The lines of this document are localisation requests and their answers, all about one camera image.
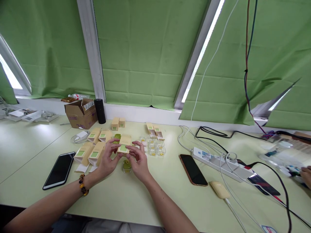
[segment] black smartphone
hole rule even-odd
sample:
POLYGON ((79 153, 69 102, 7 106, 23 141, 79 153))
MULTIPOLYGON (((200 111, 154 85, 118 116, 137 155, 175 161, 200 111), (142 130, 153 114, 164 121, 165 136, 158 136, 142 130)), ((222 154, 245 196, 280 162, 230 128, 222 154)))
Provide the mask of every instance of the black smartphone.
POLYGON ((194 159, 192 158, 191 155, 179 155, 181 163, 183 164, 186 173, 189 177, 189 180, 192 184, 194 185, 199 185, 199 186, 207 186, 208 183, 205 180, 201 170, 195 163, 194 159))
MULTIPOLYGON (((237 162, 243 166, 246 166, 245 163, 243 163, 241 160, 237 159, 237 162)), ((263 178, 261 178, 257 173, 254 172, 254 174, 250 177, 248 177, 248 180, 251 181, 253 184, 258 184, 260 185, 264 190, 269 192, 273 196, 280 196, 280 193, 273 188, 267 181, 265 181, 263 178)), ((260 187, 255 186, 258 188, 263 194, 269 195, 265 191, 263 191, 260 187)))
POLYGON ((66 183, 68 174, 74 160, 75 152, 60 155, 46 180, 43 190, 48 190, 66 183))

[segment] light green table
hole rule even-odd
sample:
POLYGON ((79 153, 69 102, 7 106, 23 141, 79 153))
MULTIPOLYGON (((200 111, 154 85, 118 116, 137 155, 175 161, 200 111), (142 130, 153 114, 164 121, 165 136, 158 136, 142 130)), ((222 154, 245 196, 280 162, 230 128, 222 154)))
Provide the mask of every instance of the light green table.
POLYGON ((65 122, 66 116, 50 123, 0 120, 0 183, 69 130, 70 125, 60 126, 65 122))
MULTIPOLYGON (((110 120, 104 125, 96 123, 93 128, 107 129, 110 128, 110 124, 110 120)), ((179 154, 189 154, 177 142, 181 129, 177 126, 167 125, 160 127, 165 138, 167 153, 164 157, 148 156, 148 166, 163 190, 185 212, 200 232, 242 232, 242 228, 227 204, 216 196, 210 186, 194 186, 189 182, 178 157, 179 154)), ((0 204, 28 207, 57 189, 43 191, 42 186, 58 155, 78 151, 81 145, 72 144, 70 138, 80 131, 71 128, 0 184, 0 204)), ((131 134, 132 139, 136 140, 141 134, 147 133, 147 129, 144 123, 126 122, 126 128, 120 128, 117 133, 131 134)), ((257 154, 262 152, 261 141, 241 134, 236 134, 233 139, 209 136, 222 144, 228 151, 236 152, 246 164, 258 161, 257 154)), ((189 148, 194 146, 185 138, 182 139, 182 142, 189 148)), ((94 186, 89 195, 79 199, 67 213, 161 226, 147 189, 133 173, 122 172, 122 161, 123 159, 119 161, 116 170, 107 179, 94 186)), ((197 160, 196 163, 208 182, 214 180, 222 182, 218 171, 197 160)), ((78 179, 79 174, 74 173, 77 167, 78 163, 74 162, 67 183, 78 179)), ((277 177, 264 166, 258 165, 254 169, 281 193, 281 199, 285 201, 284 192, 277 177)), ((242 205, 247 206, 247 209, 260 224, 272 226, 278 232, 287 232, 288 222, 285 208, 251 185, 239 183, 227 176, 225 179, 239 196, 242 205)), ((311 221, 311 198, 308 196, 310 193, 288 178, 283 180, 289 192, 291 209, 311 221)), ((231 204, 248 232, 261 232, 232 198, 231 204)), ((309 232, 308 228, 296 217, 292 216, 292 222, 292 232, 309 232)))

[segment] power strip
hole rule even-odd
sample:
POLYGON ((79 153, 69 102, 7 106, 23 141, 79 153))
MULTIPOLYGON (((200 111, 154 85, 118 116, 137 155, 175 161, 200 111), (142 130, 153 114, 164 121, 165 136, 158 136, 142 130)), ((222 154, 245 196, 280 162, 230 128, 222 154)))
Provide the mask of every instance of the power strip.
MULTIPOLYGON (((221 171, 223 174, 230 176, 236 181, 243 182, 242 179, 240 179, 237 175, 232 173, 227 163, 225 162, 225 159, 221 158, 220 156, 211 155, 203 150, 200 150, 199 148, 194 147, 192 151, 192 157, 218 171, 220 171, 219 164, 221 164, 221 171)), ((234 170, 234 172, 238 174, 241 178, 247 179, 248 177, 254 175, 251 169, 249 170, 245 169, 243 165, 238 163, 232 163, 231 161, 228 162, 230 163, 230 167, 234 170)))

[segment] beaded bracelet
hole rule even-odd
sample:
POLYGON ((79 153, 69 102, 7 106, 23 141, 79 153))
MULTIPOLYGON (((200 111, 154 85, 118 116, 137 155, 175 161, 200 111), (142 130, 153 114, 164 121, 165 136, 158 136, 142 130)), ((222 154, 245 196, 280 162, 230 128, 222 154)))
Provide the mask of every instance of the beaded bracelet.
POLYGON ((83 177, 84 177, 84 176, 85 176, 84 174, 80 175, 80 177, 79 177, 79 184, 80 184, 81 192, 83 193, 84 196, 86 196, 86 195, 88 194, 88 191, 89 191, 89 190, 87 190, 87 189, 84 187, 84 183, 83 183, 83 177))

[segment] human hand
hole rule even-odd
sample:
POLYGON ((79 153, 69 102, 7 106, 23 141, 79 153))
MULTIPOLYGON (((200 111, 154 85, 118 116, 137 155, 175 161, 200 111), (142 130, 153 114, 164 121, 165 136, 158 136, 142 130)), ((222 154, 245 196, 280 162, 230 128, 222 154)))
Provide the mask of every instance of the human hand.
POLYGON ((308 166, 307 168, 302 167, 300 175, 308 188, 311 189, 311 166, 308 166))
POLYGON ((152 175, 149 172, 147 164, 147 156, 145 155, 144 146, 139 141, 134 141, 133 144, 138 145, 139 149, 134 146, 125 146, 130 150, 130 153, 126 155, 131 162, 132 170, 136 177, 142 182, 148 182, 152 175))
POLYGON ((118 147, 121 146, 121 144, 113 144, 114 141, 120 141, 120 139, 113 138, 113 139, 110 139, 106 143, 104 154, 101 158, 98 168, 96 169, 98 170, 101 179, 110 175, 114 171, 114 169, 116 168, 118 164, 118 161, 123 156, 123 154, 120 153, 113 160, 110 158, 110 156, 112 155, 112 152, 116 153, 118 150, 118 147))

